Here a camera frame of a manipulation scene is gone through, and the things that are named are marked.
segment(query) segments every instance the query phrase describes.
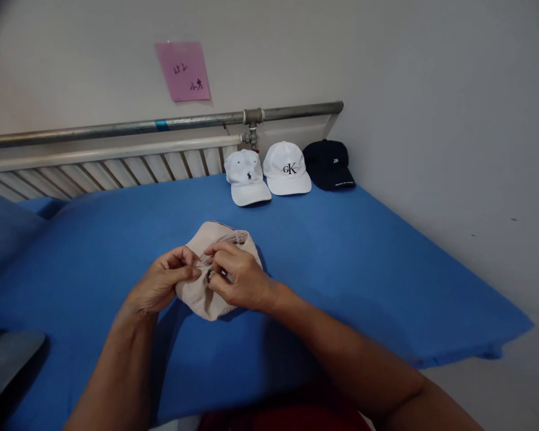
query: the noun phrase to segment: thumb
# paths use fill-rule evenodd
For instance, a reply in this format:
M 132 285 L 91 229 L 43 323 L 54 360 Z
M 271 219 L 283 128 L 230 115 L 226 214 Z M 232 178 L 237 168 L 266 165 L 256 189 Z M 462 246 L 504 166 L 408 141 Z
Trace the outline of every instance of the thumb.
M 228 282 L 228 279 L 221 276 L 217 272 L 213 272 L 212 276 L 210 277 L 210 289 L 218 293 L 224 299 L 231 286 L 232 285 Z
M 196 281 L 202 275 L 202 271 L 198 268 L 183 266 L 178 269 L 167 269 L 164 274 L 163 280 L 173 286 L 181 281 Z

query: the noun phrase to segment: embroidered logo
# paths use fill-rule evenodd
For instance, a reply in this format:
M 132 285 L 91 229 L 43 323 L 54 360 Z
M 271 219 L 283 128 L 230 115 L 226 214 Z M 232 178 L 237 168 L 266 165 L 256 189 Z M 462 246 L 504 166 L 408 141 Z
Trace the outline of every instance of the embroidered logo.
M 297 172 L 293 170 L 294 165 L 295 165 L 295 162 L 288 163 L 287 166 L 283 167 L 283 173 L 288 174 L 288 175 L 297 174 Z

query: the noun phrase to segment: black baseball cap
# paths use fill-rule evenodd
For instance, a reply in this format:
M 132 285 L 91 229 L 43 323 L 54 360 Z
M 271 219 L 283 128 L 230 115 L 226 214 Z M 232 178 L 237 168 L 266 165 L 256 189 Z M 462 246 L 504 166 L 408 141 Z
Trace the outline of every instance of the black baseball cap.
M 313 183 L 322 190 L 355 187 L 355 181 L 347 168 L 349 156 L 342 142 L 313 142 L 304 150 L 305 167 Z

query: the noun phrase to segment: blue tape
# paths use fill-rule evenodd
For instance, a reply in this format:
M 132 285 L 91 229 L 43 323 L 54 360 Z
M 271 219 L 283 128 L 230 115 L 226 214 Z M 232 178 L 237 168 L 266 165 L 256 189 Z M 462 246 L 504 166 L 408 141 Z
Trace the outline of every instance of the blue tape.
M 169 130 L 168 123 L 166 120 L 156 120 L 156 129 L 158 132 L 167 132 Z

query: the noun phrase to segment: person's left hand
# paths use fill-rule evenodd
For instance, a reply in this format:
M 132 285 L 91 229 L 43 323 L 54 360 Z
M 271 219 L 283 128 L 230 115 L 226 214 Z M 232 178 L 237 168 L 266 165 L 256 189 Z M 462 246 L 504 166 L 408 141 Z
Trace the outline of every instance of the person's left hand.
M 201 271 L 193 268 L 199 257 L 185 245 L 161 255 L 134 286 L 125 304 L 136 311 L 158 313 L 175 298 L 175 285 L 181 281 L 195 281 Z

